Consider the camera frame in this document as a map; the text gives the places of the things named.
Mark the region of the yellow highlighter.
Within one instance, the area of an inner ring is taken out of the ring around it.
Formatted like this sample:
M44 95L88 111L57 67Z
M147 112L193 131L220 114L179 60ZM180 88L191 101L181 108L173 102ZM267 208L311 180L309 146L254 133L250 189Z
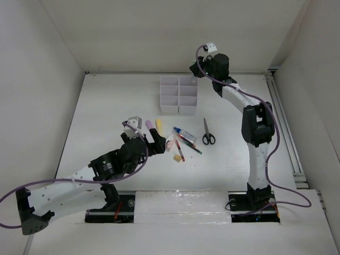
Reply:
M157 132L159 133L160 136L164 136L163 134L163 124L162 124L162 121L161 119L156 119L156 129L157 129Z

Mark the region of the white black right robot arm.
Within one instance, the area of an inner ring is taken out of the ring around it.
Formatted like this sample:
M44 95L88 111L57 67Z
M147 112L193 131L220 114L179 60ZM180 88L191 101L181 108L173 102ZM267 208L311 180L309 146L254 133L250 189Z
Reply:
M253 211L266 205L273 197L266 176L269 144L275 134L272 108L269 102L247 95L229 75L228 68L229 58L225 54L216 54L196 56L196 62L190 66L190 71L196 78L209 78L214 91L242 114L241 133L249 150L250 175L246 194L230 198L229 209Z

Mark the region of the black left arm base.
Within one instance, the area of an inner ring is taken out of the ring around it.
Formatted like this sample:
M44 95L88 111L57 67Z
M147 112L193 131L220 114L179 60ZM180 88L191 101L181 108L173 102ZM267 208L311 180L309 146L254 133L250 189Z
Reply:
M105 205L99 209L86 211L86 223L134 223L135 192L119 193L113 184L104 184L100 188L105 195Z

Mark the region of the blue cap glue bottle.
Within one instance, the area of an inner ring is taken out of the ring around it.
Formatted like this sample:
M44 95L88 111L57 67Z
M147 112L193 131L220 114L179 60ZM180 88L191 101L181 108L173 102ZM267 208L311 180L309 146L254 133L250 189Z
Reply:
M189 132L182 130L178 127L173 127L173 130L178 134L181 135L182 137L186 138L187 140L189 140L191 143L195 144L197 141L197 138L195 136L193 136L192 134L190 134Z

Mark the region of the black handled scissors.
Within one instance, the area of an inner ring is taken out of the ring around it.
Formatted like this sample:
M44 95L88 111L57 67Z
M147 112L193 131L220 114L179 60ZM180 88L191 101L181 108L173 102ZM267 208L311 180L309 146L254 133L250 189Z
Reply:
M207 125L207 121L204 118L203 119L203 124L204 124L204 128L205 128L205 134L202 137L202 142L204 145L214 145L216 142L215 137L209 132L208 129L208 125Z

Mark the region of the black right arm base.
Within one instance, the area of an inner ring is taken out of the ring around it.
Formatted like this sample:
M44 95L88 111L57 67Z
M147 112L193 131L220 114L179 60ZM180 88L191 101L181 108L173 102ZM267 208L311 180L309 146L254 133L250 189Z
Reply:
M271 186L253 189L247 184L246 192L229 192L225 209L231 212L232 223L280 223L279 213Z

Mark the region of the purple highlighter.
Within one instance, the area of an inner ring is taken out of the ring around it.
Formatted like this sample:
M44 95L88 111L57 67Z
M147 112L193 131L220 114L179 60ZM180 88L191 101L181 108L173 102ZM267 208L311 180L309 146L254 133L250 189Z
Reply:
M146 127L147 127L148 130L151 130L151 129L154 128L153 124L150 120L146 120L145 124L146 124Z

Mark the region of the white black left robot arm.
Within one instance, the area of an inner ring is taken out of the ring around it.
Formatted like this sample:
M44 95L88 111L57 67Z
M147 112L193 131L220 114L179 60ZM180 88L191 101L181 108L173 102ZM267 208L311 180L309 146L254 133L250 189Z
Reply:
M149 157L165 152L166 138L155 128L149 132L153 142L132 129L131 136L121 134L124 143L120 149L99 156L70 177L48 180L47 186L35 190L28 185L16 190L22 234L35 234L50 222L80 211L93 197L93 190L102 192L100 204L104 209L118 209L121 199L114 183L135 175Z

